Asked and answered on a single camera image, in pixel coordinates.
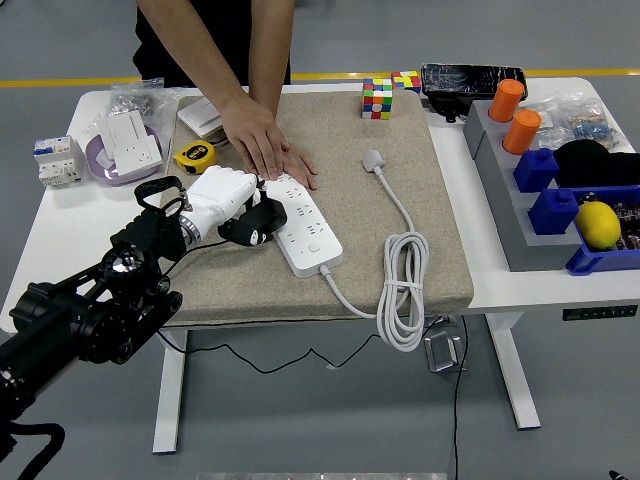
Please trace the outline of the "person's left hand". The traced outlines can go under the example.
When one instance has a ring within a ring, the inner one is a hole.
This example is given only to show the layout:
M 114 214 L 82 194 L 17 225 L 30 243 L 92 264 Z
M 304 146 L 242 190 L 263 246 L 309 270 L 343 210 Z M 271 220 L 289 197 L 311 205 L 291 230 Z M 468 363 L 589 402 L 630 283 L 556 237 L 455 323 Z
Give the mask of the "person's left hand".
M 316 175 L 318 169 L 311 157 L 300 149 L 291 146 L 286 151 L 279 153 L 282 171 L 309 190 L 318 188 Z

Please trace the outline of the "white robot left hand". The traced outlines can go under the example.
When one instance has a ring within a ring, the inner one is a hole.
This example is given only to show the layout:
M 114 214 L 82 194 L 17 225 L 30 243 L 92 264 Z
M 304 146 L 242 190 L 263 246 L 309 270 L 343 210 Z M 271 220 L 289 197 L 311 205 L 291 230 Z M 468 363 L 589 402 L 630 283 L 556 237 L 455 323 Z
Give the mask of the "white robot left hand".
M 242 246 L 269 241 L 270 235 L 258 226 L 235 218 L 257 188 L 254 174 L 218 165 L 208 167 L 187 190 L 191 210 L 180 213 L 186 248 L 199 246 L 213 228 L 222 239 Z

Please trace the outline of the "person's right hand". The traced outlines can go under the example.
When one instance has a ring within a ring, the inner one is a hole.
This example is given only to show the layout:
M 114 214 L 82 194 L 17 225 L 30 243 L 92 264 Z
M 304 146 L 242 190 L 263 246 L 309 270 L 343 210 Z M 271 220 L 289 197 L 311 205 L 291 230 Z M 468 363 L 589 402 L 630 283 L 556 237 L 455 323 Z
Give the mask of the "person's right hand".
M 219 107 L 227 137 L 240 154 L 245 170 L 266 180 L 284 171 L 289 144 L 272 113 L 241 92 Z

